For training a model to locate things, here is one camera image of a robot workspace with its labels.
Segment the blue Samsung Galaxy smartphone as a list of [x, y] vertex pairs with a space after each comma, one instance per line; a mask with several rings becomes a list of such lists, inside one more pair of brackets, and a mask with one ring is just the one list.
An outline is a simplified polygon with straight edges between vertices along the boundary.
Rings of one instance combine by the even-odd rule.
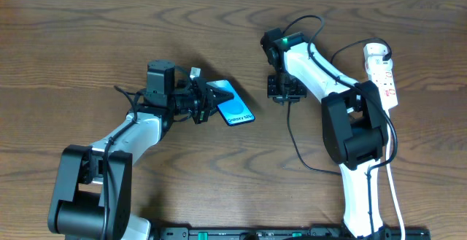
[[228, 126], [251, 123], [255, 120], [254, 114], [243, 102], [242, 98], [228, 80], [211, 81], [208, 82], [208, 85], [233, 94], [233, 99], [225, 101], [217, 106], [219, 113]]

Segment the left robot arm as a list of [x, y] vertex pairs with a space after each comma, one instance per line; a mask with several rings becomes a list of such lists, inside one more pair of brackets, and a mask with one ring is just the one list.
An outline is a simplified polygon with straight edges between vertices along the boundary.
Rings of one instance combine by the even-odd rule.
[[204, 123], [234, 98], [196, 69], [176, 81], [182, 70], [168, 60], [149, 62], [145, 88], [123, 92], [131, 105], [125, 120], [97, 142], [63, 150], [47, 218], [51, 233], [66, 239], [151, 239], [151, 222], [131, 212], [134, 164], [162, 140], [176, 116]]

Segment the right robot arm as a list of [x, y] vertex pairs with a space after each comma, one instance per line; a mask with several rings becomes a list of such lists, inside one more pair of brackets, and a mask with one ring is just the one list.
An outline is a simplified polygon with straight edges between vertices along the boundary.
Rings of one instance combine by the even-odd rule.
[[287, 36], [274, 28], [264, 33], [260, 45], [276, 72], [268, 78], [270, 99], [293, 104], [311, 92], [320, 102], [323, 143], [341, 172], [348, 234], [378, 239], [383, 221], [377, 166], [389, 134], [377, 86], [342, 74], [301, 32]]

